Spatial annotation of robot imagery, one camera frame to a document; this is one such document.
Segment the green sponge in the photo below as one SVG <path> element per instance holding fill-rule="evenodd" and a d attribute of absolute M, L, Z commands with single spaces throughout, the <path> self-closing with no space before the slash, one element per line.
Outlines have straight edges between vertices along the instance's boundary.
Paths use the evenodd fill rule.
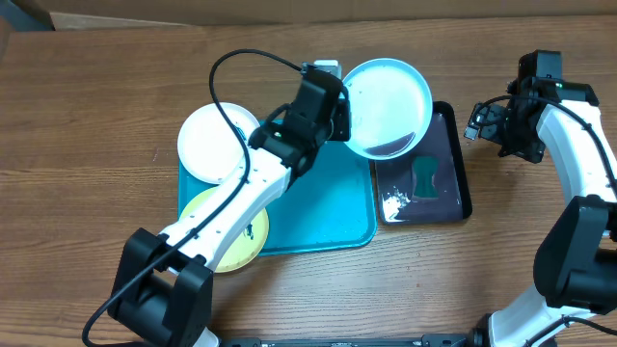
<path fill-rule="evenodd" d="M 420 199 L 436 199 L 438 191 L 435 188 L 434 176 L 439 162 L 431 156 L 418 156 L 413 161 L 413 171 L 416 179 L 414 195 Z"/>

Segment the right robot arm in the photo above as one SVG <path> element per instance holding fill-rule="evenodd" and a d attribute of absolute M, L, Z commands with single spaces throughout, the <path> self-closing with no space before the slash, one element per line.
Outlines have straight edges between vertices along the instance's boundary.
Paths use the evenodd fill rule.
<path fill-rule="evenodd" d="M 616 234 L 616 159 L 593 89 L 547 78 L 514 81 L 502 98 L 474 107 L 467 135 L 475 139 L 490 126 L 502 155 L 531 144 L 550 151 L 566 207 L 535 254 L 532 285 L 487 315 L 468 344 L 549 346 L 572 324 L 615 334 L 592 320 L 616 308 L 616 253 L 600 246 L 604 235 Z"/>

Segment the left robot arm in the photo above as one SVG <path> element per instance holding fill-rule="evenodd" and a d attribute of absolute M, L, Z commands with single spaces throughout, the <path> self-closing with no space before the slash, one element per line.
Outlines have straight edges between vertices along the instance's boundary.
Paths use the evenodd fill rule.
<path fill-rule="evenodd" d="M 305 63 L 300 89 L 243 141 L 242 161 L 192 216 L 124 245 L 112 295 L 102 306 L 153 346 L 218 346 L 208 328 L 214 272 L 252 219 L 313 166 L 329 140 L 350 137 L 348 92 L 333 60 Z"/>

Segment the light blue round plate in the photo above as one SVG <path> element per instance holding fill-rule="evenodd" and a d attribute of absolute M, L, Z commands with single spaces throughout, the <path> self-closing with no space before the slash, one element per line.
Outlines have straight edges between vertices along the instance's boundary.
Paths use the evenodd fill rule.
<path fill-rule="evenodd" d="M 375 161 L 400 157 L 427 133 L 433 98 L 411 65 L 378 58 L 354 67 L 343 79 L 349 93 L 351 136 L 346 145 Z"/>

